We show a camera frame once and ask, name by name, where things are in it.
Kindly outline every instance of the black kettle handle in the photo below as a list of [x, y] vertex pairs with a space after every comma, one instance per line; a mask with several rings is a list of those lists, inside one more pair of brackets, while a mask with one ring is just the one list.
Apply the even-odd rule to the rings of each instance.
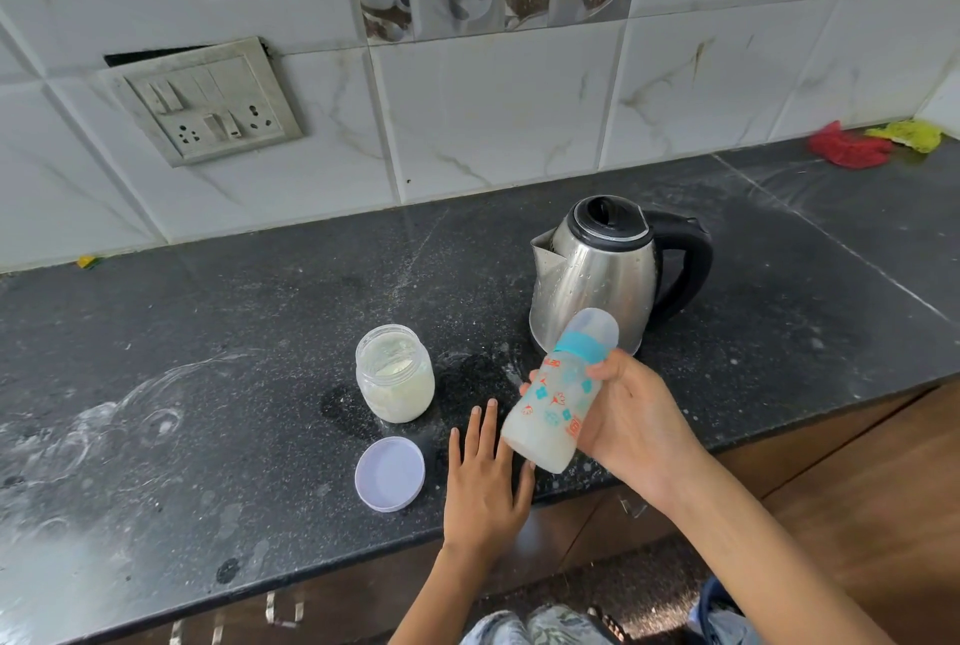
[[696, 217], [647, 210], [643, 216], [650, 226], [656, 253], [656, 287], [660, 288], [664, 273], [662, 253], [664, 250], [683, 250], [683, 271], [654, 303], [647, 327], [665, 322], [686, 306], [700, 291], [714, 264], [714, 246], [708, 233]]

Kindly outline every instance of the stainless steel kettle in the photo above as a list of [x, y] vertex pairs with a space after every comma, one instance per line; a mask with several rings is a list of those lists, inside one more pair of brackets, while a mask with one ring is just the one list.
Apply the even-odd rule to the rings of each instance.
[[[620, 326], [620, 348], [636, 354], [648, 324], [666, 321], [697, 295], [714, 262], [710, 234], [695, 217], [647, 211], [624, 197], [581, 200], [558, 228], [530, 241], [536, 285], [530, 331], [553, 349], [573, 314], [608, 311]], [[683, 250], [683, 270], [654, 302], [663, 251]]]

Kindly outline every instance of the baby bottle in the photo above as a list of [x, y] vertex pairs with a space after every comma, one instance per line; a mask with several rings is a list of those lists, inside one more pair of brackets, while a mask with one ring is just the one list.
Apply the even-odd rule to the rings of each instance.
[[513, 406], [500, 435], [510, 447], [551, 473], [562, 473], [601, 382], [587, 377], [589, 364], [617, 347], [617, 320], [601, 309], [577, 311], [543, 360], [536, 379]]

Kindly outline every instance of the right hand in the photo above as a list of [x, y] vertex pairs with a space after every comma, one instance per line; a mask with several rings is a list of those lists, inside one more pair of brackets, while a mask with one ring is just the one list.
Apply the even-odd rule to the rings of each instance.
[[[531, 381], [538, 370], [530, 373]], [[577, 447], [660, 510], [707, 454], [660, 375], [626, 352], [586, 368], [603, 381]], [[520, 387], [526, 392], [529, 384]]]

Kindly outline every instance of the plastic jar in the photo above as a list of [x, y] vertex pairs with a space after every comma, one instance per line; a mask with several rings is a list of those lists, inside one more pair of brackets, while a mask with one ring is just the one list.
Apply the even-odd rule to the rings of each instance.
[[410, 422], [433, 400], [430, 355], [410, 329], [378, 326], [357, 344], [357, 384], [373, 414], [387, 422]]

